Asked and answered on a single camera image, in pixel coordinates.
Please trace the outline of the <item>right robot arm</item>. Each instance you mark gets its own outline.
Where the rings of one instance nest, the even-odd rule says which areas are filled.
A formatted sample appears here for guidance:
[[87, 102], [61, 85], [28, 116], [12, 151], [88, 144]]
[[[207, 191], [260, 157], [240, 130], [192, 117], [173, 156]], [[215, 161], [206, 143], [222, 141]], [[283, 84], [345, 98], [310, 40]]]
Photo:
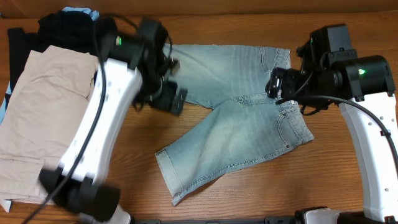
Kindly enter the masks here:
[[380, 55], [304, 60], [303, 70], [275, 68], [266, 86], [279, 103], [295, 100], [316, 112], [338, 105], [348, 126], [363, 185], [363, 210], [309, 210], [304, 223], [397, 223], [395, 85]]

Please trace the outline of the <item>light blue denim shorts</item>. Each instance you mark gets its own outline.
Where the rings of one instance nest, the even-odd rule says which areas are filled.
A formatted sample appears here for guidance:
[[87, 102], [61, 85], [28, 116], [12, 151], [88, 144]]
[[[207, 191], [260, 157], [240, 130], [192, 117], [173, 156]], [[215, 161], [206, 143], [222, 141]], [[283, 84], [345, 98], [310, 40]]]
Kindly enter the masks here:
[[290, 52], [249, 45], [165, 47], [178, 60], [170, 77], [186, 101], [209, 115], [155, 155], [178, 204], [228, 172], [275, 159], [313, 139], [297, 102], [278, 104], [265, 92], [274, 68], [290, 68]]

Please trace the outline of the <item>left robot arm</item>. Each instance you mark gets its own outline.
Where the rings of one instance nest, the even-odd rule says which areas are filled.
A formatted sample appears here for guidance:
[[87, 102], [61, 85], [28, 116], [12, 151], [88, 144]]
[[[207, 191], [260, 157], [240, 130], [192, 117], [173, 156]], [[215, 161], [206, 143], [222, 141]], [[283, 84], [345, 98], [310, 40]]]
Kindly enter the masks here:
[[161, 22], [143, 19], [136, 33], [109, 33], [94, 41], [99, 67], [78, 131], [55, 169], [39, 174], [47, 202], [77, 213], [84, 223], [133, 223], [121, 192], [106, 185], [114, 144], [131, 106], [178, 115], [187, 91], [169, 80], [178, 61], [165, 53], [172, 39]]

